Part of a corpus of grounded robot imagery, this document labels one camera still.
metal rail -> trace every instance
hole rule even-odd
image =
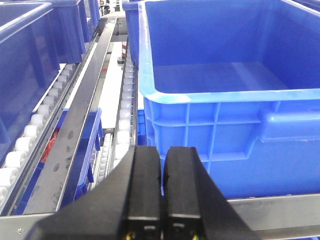
[[[73,191],[77,187],[74,184],[77,184],[77,181],[69,180],[78,179],[80,175],[81,167],[75,164],[75,156],[116,23],[117,17],[111,17],[105,24],[82,82],[38,178],[37,191],[33,193],[26,206],[26,214],[56,212],[68,203],[64,201],[65,193],[74,195]]]

stacked blue crate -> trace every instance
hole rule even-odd
[[[0,4],[0,164],[59,71],[50,3]]]
[[[122,7],[125,11],[125,19],[128,28],[128,39],[130,44],[131,59],[139,68],[139,13],[138,2],[123,0]]]

roller conveyor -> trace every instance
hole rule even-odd
[[[106,56],[112,50],[110,43],[127,41],[124,23],[124,17],[115,13],[109,18],[101,19],[99,31],[95,34],[84,61],[64,67],[30,123],[16,140],[15,147],[2,163],[0,239],[25,239],[31,229],[33,230],[28,239],[32,240],[88,239],[86,234],[90,235],[90,239],[128,240],[286,240],[320,236],[320,208],[317,204],[319,194],[227,201],[219,195],[219,190],[213,187],[211,180],[205,181],[204,169],[197,160],[195,150],[190,148],[175,148],[171,152],[173,156],[169,156],[169,163],[173,165],[168,163],[167,171],[173,173],[173,169],[184,165],[175,161],[177,159],[188,159],[189,168],[187,164],[184,165],[180,175],[178,172],[176,178],[170,179],[171,182],[165,182],[168,185],[164,187],[164,193],[168,193],[168,198],[163,204],[170,206],[172,212],[168,211],[165,217],[161,215],[161,211],[168,210],[162,206],[162,200],[157,202],[158,198],[162,198],[159,186],[161,177],[157,175],[157,170],[150,170],[152,165],[149,164],[151,162],[157,165],[159,156],[154,148],[134,147],[137,145],[138,73],[128,53],[124,59],[120,98],[115,100],[119,106],[116,126],[114,129],[104,129],[101,149],[93,153],[91,165],[94,182],[88,184],[88,189],[92,192],[72,203],[78,183],[74,179],[78,179],[81,174],[81,164],[76,162],[77,150],[88,115],[98,108],[97,100],[104,81],[101,70],[108,67]],[[36,181],[36,190],[26,204],[23,215],[14,215],[79,78],[80,85],[45,162],[45,168]],[[158,185],[153,188],[154,191],[149,194],[141,193],[144,189],[141,186],[146,184],[148,186],[145,188],[152,188],[150,185],[155,183],[155,178],[158,179]],[[206,184],[200,186],[199,182],[204,181]],[[210,198],[211,190],[213,195],[218,196],[218,200]],[[196,201],[200,208],[189,208],[190,204],[186,201],[190,199]],[[214,203],[211,207],[208,206],[209,200]],[[87,206],[93,202],[96,202],[96,207],[90,210]],[[139,211],[141,204],[146,209],[156,208],[157,211],[152,212],[152,216],[150,211]],[[212,212],[213,207],[221,210],[221,214]],[[66,225],[59,232],[56,231],[57,228],[51,228],[52,221],[59,222],[61,226],[67,223],[79,225],[77,228]],[[107,227],[101,235],[94,223],[99,225],[103,221],[106,222],[103,225]],[[35,231],[43,233],[46,238],[38,238]]]

yellow wire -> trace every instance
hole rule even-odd
[[[125,236],[125,240],[131,240],[131,232],[129,232],[129,233]]]

blue bin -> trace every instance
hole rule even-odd
[[[90,33],[93,35],[100,20],[98,0],[84,0],[84,6],[86,17],[90,19],[90,21],[88,20],[89,29],[91,29]]]
[[[58,74],[50,3],[0,4],[0,164]]]
[[[96,151],[100,150],[100,138],[103,137],[103,129],[101,125],[101,109],[91,111],[86,120],[84,131],[81,136],[81,140],[75,155],[75,163],[81,164],[81,172],[79,179],[77,180],[77,188],[75,195],[72,197],[75,200],[81,197],[88,191],[88,183],[94,182],[91,159],[95,156]],[[65,116],[68,110],[64,110],[57,128],[60,128],[63,124]],[[73,199],[66,199],[68,202],[72,202]]]
[[[86,53],[85,42],[91,40],[84,9],[84,0],[35,0],[52,3],[50,13],[59,63],[82,62]]]
[[[229,199],[320,192],[320,13],[168,0],[140,1],[139,17],[147,144],[162,159],[197,147]]]
[[[320,1],[319,0],[294,0],[295,2],[302,4],[308,8],[317,10],[320,12]]]
[[[123,0],[122,8],[125,11],[125,19],[128,28],[131,59],[139,68],[139,12],[138,1]]]

